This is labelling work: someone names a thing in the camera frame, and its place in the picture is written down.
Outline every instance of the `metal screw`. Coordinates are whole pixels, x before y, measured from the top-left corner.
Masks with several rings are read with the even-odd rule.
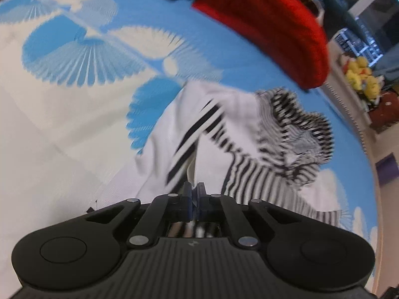
[[[136,236],[129,238],[129,243],[132,245],[137,245],[137,246],[145,245],[148,243],[148,241],[149,241],[149,239],[143,235],[136,235]]]
[[[258,240],[255,237],[243,236],[238,239],[238,243],[245,247],[252,247],[258,244]]]

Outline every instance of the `silver rivet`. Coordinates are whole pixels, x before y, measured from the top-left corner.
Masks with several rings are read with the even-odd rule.
[[[252,247],[258,244],[258,240],[255,237],[251,236],[243,236],[238,239],[240,245],[245,247]]]
[[[133,236],[133,237],[129,238],[129,243],[130,244],[138,245],[138,246],[145,245],[145,244],[148,243],[148,241],[149,241],[149,239],[146,236],[143,236],[143,235],[136,235],[136,236]]]

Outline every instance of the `black and white striped fabric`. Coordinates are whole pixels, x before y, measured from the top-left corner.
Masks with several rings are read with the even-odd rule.
[[[259,92],[256,101],[259,111],[256,117],[259,126],[254,138],[257,155],[244,153],[234,142],[234,136],[227,129],[223,107],[216,100],[209,100],[173,156],[167,184],[174,187],[169,189],[176,193],[186,179],[186,170],[195,158],[197,140],[205,134],[220,150],[232,156],[220,193],[233,197],[237,203],[262,199],[339,225],[340,211],[318,212],[298,193],[301,186],[316,179],[320,164],[332,157],[334,140],[327,119],[319,113],[305,112],[296,95],[282,88]],[[209,156],[210,160],[217,161],[214,154]],[[193,223],[182,224],[179,233],[194,237],[198,234],[196,226],[199,227]]]

